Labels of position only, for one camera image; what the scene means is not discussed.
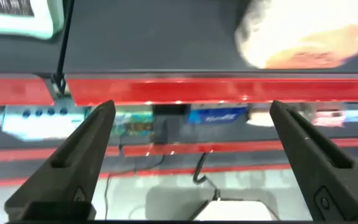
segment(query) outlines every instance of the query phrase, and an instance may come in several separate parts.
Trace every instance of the barcode label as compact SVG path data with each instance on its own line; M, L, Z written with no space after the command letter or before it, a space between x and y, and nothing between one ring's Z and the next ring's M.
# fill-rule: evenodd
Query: barcode label
M30 0L0 0L0 14L34 17Z

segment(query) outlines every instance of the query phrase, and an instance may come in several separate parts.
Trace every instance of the red metal bar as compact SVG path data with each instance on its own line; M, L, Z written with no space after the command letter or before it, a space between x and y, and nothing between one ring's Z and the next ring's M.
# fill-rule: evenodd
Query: red metal bar
M78 105L358 101L358 79L345 78L67 78Z
M283 170L291 169L289 164L274 164L274 165L260 165L260 166L232 166L232 167L205 167L202 169L202 172L235 172L235 171L252 171L252 170ZM139 175L141 177L153 176L153 175L180 175L180 174L192 174L194 173L194 168L185 168L185 169L166 169L166 170L143 170L138 171L136 174L134 172L102 172L99 175L100 179L105 179L109 175L112 178L117 177L132 177ZM0 180L0 187L8 187L12 185L21 185L27 180L26 177L23 178L12 178L12 179L3 179Z
M41 78L0 78L0 105L53 105Z
M26 161L46 159L53 152L55 148L40 148L40 149L0 149L0 162L11 161ZM110 146L106 150L106 156L118 156L119 151L116 146Z
M333 139L339 147L358 147L358 138ZM203 152L252 152L282 150L280 141L250 141L250 142L210 142L194 144L148 144L138 146L125 146L125 156L149 156L161 154L188 154ZM25 161L46 159L56 149L0 149L0 162ZM118 156L117 146L109 146L106 156Z

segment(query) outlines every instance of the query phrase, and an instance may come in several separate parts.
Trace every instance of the white floor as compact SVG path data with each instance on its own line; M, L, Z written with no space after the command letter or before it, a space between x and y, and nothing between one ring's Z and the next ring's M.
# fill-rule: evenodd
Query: white floor
M221 188L222 198L260 200L281 220L311 220L291 170L207 175ZM0 188L0 223L7 221L3 204L18 187ZM106 179L100 180L93 198L96 219L104 219L105 188ZM194 185L191 175L111 179L108 189L108 219L185 220L212 196L212 189L206 184Z

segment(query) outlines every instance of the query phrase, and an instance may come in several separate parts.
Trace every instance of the black shelf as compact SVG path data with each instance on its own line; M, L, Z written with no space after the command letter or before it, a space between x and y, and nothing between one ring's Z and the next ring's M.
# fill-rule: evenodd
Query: black shelf
M89 4L88 0L77 0L63 72L69 78L358 78L358 57L327 70L258 70L248 66L234 44L234 31L248 2L95 0Z
M72 0L64 1L65 26L50 40L0 35L0 78L22 78L29 74L50 77L50 74L58 72L61 52L65 50L71 4Z

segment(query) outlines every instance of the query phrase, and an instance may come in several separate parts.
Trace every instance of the wire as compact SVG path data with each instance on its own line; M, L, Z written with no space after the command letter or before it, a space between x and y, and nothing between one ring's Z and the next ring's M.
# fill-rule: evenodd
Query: wire
M139 210L142 209L142 208L145 208L145 205L138 205L138 206L134 207L134 208L129 212L128 220L131 220L133 214L134 214L135 212L139 211Z
M108 208L109 208L109 203L108 203L108 200L107 200L107 192L109 190L110 180L111 180L112 177L116 177L116 176L119 176L119 175L124 175L124 174L130 173L130 172L133 172L134 175L136 175L138 171L145 171L145 170L150 170L150 169L154 169L154 168L158 167L159 165L161 165L164 162L164 160L165 160L165 155L162 155L161 160L158 163L153 164L153 165L148 166L148 167L138 169L138 168L136 168L136 162L135 162L135 168L134 169L125 170L125 171L121 171L121 172L110 172L109 175L107 176L106 188L104 190L104 208L106 209L106 211L104 213L104 219L107 220L107 214L108 214Z
M196 170L195 173L193 175L193 182L196 185L202 184L203 182L208 182L208 184L210 186L212 186L212 188L214 189L214 197L212 198L212 200L220 200L221 199L221 191L218 189L218 187L214 184L214 182L209 179L207 176L202 176L202 178L198 178L201 169L203 168L204 162L206 160L206 156L208 155L208 153L204 153L201 158L199 159L199 161L197 162L197 166L196 166Z

